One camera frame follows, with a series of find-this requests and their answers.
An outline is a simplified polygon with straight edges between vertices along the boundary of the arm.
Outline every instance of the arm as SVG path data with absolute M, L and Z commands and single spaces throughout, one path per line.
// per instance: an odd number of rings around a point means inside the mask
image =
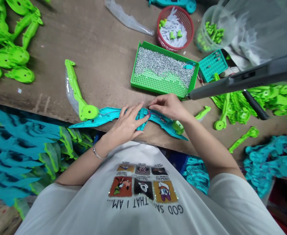
M 127 106 L 121 109 L 117 122 L 95 144 L 96 152 L 100 157 L 104 158 L 118 145 L 131 141 L 143 133 L 142 131 L 136 131 L 138 126 L 149 119 L 149 115 L 147 115 L 140 120 L 136 120 L 136 116 L 142 105 L 143 102 L 130 107 L 127 111 Z M 93 149 L 89 149 L 60 175 L 56 183 L 61 185 L 84 185 L 103 161 L 104 159 L 99 159 L 95 156 Z
M 176 95 L 158 96 L 150 103 L 149 108 L 180 121 L 202 158 L 210 179 L 219 173 L 231 173 L 245 179 L 229 151 L 183 107 Z

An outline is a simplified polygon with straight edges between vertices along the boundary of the person's left hand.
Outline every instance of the person's left hand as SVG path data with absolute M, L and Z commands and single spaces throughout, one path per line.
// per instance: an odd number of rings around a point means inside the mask
M 125 106 L 120 111 L 120 117 L 114 126 L 106 133 L 105 137 L 107 144 L 113 149 L 118 145 L 127 143 L 133 140 L 138 135 L 142 134 L 143 131 L 136 131 L 137 127 L 145 123 L 150 115 L 147 114 L 144 118 L 136 120 L 138 112 L 143 106 L 143 102 L 138 105 L 130 107 L 127 111 L 128 106 Z

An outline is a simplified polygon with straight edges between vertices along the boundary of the white t-shirt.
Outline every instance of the white t-shirt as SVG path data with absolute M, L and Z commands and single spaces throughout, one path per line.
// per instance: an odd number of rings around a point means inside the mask
M 284 234 L 252 187 L 232 174 L 208 196 L 154 146 L 114 149 L 84 186 L 45 188 L 16 232 L 57 234 Z

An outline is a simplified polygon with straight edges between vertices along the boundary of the black handle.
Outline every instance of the black handle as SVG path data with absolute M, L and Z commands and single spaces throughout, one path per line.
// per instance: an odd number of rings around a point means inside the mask
M 268 120 L 270 118 L 248 91 L 244 90 L 242 94 L 261 120 Z

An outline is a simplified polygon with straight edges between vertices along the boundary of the person's right hand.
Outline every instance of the person's right hand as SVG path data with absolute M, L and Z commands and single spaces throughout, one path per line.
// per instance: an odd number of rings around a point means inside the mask
M 160 112 L 172 120 L 180 122 L 194 118 L 190 112 L 181 104 L 175 94 L 166 94 L 157 96 L 150 104 L 149 109 Z

